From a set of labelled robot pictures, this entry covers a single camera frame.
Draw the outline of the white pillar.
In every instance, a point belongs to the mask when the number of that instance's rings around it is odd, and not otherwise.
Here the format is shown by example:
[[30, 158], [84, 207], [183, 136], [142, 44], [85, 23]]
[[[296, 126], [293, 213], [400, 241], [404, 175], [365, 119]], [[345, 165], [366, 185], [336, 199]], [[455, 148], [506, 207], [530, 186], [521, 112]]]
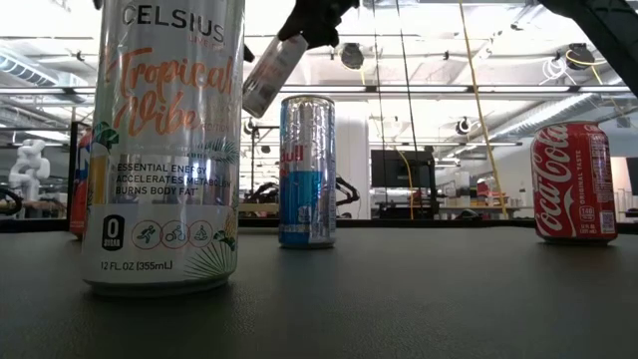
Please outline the white pillar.
[[353, 219], [370, 219], [368, 105], [363, 102], [337, 102], [335, 115], [337, 174], [360, 196], [356, 202], [339, 206], [339, 212], [349, 212]]

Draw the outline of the black monitor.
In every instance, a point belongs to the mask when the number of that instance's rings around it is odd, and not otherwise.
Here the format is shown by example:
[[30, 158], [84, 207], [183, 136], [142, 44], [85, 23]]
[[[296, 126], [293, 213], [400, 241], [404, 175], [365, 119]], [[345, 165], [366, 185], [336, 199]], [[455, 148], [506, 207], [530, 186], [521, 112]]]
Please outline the black monitor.
[[434, 169], [428, 152], [371, 150], [371, 187], [429, 188]]

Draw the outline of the silver slim beverage can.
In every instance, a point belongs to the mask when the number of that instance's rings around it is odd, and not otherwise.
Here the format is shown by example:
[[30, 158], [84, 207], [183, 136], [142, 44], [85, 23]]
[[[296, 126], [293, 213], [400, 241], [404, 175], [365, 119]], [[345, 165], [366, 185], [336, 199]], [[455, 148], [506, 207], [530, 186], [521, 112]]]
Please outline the silver slim beverage can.
[[308, 48], [299, 34], [285, 41], [274, 37], [243, 83], [242, 109], [261, 118]]

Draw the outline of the red blue Fanta can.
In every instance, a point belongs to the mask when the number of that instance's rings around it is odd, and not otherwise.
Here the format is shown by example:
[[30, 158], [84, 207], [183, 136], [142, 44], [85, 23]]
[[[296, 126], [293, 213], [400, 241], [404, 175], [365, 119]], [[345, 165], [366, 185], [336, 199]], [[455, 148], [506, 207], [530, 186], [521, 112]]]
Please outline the red blue Fanta can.
[[72, 205], [69, 210], [70, 231], [78, 239], [82, 239], [85, 233], [91, 143], [92, 128], [88, 127], [77, 142]]

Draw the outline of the blue silver Red Bull can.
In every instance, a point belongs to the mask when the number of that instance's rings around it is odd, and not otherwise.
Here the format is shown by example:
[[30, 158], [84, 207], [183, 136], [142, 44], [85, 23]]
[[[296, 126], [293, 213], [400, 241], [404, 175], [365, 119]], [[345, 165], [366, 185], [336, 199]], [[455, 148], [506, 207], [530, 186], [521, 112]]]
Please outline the blue silver Red Bull can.
[[300, 95], [281, 103], [279, 243], [329, 248], [336, 232], [335, 106]]

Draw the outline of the red Coca-Cola can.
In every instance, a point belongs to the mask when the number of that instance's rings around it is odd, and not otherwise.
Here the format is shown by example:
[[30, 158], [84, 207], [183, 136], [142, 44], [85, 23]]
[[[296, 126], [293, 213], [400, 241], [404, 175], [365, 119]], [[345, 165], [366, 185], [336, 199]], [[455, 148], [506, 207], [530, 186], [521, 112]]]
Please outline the red Coca-Cola can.
[[605, 245], [617, 237], [609, 140], [596, 123], [539, 129], [530, 160], [535, 230], [541, 238]]

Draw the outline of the white Celsius Tropical Vibe can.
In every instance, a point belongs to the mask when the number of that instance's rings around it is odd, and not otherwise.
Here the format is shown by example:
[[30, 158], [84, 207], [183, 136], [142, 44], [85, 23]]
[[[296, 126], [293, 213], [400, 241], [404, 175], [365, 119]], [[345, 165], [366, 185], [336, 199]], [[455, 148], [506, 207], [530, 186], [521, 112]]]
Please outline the white Celsius Tropical Vibe can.
[[225, 284], [238, 260], [245, 0], [105, 0], [85, 281], [109, 296]]

